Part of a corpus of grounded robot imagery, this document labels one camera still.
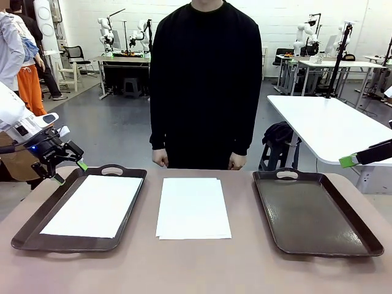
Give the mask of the person right hand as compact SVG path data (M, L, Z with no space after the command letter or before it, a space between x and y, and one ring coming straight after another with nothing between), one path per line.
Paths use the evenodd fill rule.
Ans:
M166 149L153 150L152 160L160 167L168 167L168 155Z

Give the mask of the person left hand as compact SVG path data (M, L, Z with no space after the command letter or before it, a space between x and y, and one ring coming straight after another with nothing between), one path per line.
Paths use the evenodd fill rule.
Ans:
M247 162L246 156L241 156L236 153L232 153L229 159L228 169L229 170L240 170Z

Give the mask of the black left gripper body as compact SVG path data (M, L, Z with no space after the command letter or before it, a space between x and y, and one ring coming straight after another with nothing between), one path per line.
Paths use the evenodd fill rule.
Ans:
M28 140L28 151L36 158L32 169L45 166L55 168L62 162L74 161L74 156L67 151L66 144L60 139L60 133L54 127L47 127Z

